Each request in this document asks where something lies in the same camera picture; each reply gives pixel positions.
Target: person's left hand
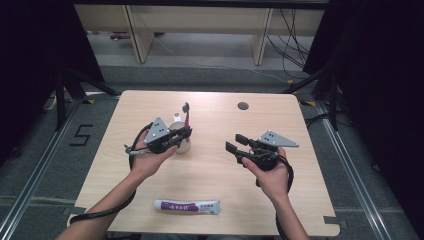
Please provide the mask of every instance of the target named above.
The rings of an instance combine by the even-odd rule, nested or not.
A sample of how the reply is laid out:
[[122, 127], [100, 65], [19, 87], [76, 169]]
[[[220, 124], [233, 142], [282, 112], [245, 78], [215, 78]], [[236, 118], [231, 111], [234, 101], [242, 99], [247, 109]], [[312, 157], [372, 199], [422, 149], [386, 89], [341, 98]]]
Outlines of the person's left hand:
[[[146, 148], [146, 151], [148, 151], [147, 146], [144, 144], [144, 139], [148, 132], [149, 130], [146, 130], [141, 134], [136, 144], [136, 149]], [[177, 146], [173, 146], [161, 154], [148, 152], [142, 155], [135, 155], [131, 174], [137, 176], [141, 182], [144, 181], [146, 178], [155, 174], [162, 163], [172, 156], [176, 150]]]

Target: forearm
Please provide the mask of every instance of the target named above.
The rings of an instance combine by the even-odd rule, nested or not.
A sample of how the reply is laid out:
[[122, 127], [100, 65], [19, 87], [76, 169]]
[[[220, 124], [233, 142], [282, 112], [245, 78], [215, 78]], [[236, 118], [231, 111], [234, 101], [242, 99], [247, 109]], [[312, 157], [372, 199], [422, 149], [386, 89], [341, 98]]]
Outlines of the forearm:
[[288, 196], [272, 200], [272, 203], [277, 211], [279, 224], [288, 239], [309, 239]]
[[[134, 193], [143, 180], [140, 177], [128, 175], [87, 213], [101, 212], [121, 205]], [[65, 229], [57, 239], [101, 239], [117, 215], [118, 213], [115, 213], [75, 222]]]

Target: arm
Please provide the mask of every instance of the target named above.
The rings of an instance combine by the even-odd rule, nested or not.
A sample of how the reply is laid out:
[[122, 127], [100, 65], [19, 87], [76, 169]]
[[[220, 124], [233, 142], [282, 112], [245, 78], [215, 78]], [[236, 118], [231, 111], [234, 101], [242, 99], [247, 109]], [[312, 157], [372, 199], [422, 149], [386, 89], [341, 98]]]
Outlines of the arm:
[[[283, 148], [279, 148], [279, 154], [286, 157]], [[281, 228], [287, 237], [289, 239], [309, 239], [290, 203], [287, 191], [288, 172], [286, 166], [278, 162], [274, 169], [264, 172], [249, 159], [243, 158], [242, 161], [246, 168], [256, 176], [262, 191], [274, 205]]]
[[[137, 149], [145, 147], [143, 142], [147, 132], [145, 131], [141, 135], [136, 145]], [[88, 210], [87, 213], [105, 211], [125, 202], [145, 179], [156, 173], [160, 165], [172, 156], [176, 149], [177, 147], [174, 146], [162, 154], [148, 153], [135, 156], [133, 169], [128, 176]], [[118, 213], [106, 217], [75, 222], [68, 226], [57, 239], [102, 239], [117, 215]]]

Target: desk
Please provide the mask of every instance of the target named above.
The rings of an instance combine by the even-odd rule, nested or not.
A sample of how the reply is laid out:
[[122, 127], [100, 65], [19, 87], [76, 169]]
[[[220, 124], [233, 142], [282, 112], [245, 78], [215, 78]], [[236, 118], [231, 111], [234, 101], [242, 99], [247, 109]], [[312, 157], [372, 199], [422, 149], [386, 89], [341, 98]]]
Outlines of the desk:
[[[275, 209], [255, 176], [225, 151], [235, 134], [256, 139], [271, 129], [299, 144], [286, 148], [295, 178], [290, 199], [310, 236], [336, 236], [339, 226], [324, 223], [335, 216], [298, 102], [293, 95], [126, 91], [122, 94], [75, 203], [90, 208], [129, 172], [124, 144], [160, 116], [169, 126], [173, 114], [190, 103], [191, 149], [168, 159], [139, 188], [110, 231], [278, 235]], [[238, 103], [249, 105], [238, 109]], [[155, 199], [221, 200], [219, 215], [157, 212]]]

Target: gray triangular bracket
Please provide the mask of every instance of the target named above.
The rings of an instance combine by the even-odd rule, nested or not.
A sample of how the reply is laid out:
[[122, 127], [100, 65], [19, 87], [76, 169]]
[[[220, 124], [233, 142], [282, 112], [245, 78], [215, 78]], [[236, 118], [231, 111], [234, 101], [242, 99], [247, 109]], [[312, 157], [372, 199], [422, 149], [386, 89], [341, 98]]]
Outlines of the gray triangular bracket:
[[299, 147], [299, 144], [271, 130], [266, 131], [262, 136], [260, 136], [258, 142], [274, 147]]
[[162, 118], [157, 117], [150, 127], [149, 133], [146, 136], [144, 142], [146, 144], [153, 142], [169, 133], [169, 129], [163, 122]]

